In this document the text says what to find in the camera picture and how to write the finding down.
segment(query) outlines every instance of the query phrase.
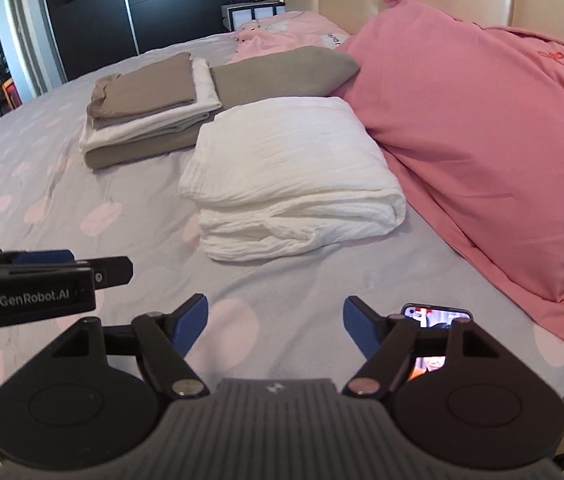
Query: pink pillowcase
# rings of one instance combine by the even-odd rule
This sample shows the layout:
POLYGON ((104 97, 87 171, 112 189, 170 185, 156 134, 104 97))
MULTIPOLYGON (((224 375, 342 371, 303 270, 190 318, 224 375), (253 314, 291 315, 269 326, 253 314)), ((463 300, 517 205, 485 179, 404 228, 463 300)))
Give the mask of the pink pillowcase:
POLYGON ((231 62, 286 52, 301 46, 336 48, 349 35, 325 17, 309 11, 278 14, 242 25, 235 33, 238 53, 231 62))
POLYGON ((431 227, 564 340, 564 44, 385 1, 338 95, 431 227))

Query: black wardrobe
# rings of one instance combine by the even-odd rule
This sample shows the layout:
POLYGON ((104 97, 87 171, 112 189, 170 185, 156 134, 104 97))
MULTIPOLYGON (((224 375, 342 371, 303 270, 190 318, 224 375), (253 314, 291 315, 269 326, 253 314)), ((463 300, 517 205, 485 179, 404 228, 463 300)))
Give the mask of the black wardrobe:
POLYGON ((46 0, 67 79, 222 32, 227 0, 46 0))

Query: folded white blanket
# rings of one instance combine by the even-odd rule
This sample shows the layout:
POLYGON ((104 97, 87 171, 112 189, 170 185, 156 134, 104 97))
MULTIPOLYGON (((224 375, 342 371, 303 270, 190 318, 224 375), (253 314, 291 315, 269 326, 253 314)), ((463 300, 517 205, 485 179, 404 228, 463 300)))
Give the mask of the folded white blanket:
POLYGON ((180 179, 214 260, 289 256, 385 235, 406 200, 380 148, 337 97, 282 97, 202 126, 180 179))
POLYGON ((194 59, 192 67, 197 93, 196 102, 99 129, 95 129, 92 119, 87 117, 80 138, 80 150, 84 153, 102 146, 146 139, 163 133, 174 133, 206 119, 209 112, 220 108, 222 103, 217 97, 216 86, 206 60, 194 59))

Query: phone screen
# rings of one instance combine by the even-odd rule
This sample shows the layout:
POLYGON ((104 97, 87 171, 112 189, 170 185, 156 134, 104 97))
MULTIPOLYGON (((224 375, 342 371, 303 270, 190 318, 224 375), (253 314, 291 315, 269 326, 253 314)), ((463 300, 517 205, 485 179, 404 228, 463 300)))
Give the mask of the phone screen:
MULTIPOLYGON (((466 311, 451 310, 431 305, 408 304, 405 306, 403 312, 405 316, 412 317, 419 322, 422 328, 449 328, 451 322, 458 317, 471 319, 471 314, 466 311)), ((444 356, 418 357, 409 380, 439 370, 444 366, 445 359, 444 356)))

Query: bedsheet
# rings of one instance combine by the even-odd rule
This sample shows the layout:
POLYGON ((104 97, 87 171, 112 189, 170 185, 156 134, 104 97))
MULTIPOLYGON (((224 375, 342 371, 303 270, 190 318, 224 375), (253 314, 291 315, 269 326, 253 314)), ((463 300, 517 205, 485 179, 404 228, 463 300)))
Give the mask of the bedsheet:
MULTIPOLYGON (((196 210, 178 195, 192 151, 92 173, 78 140, 96 79, 177 52, 211 65, 235 53, 214 36, 143 54, 85 75, 0 120, 0 248, 68 248, 78 258, 126 254, 135 276, 97 293, 96 316, 125 324, 207 295, 209 324, 187 361, 213 389, 238 378, 331 378, 342 387, 363 357, 342 325, 356 294, 382 314, 422 302, 468 309, 560 394, 564 343, 446 245, 408 208, 391 234, 266 262, 222 264, 200 250, 196 210)), ((79 316, 0 329, 0 384, 79 316)), ((136 372, 128 358, 111 358, 136 372)))

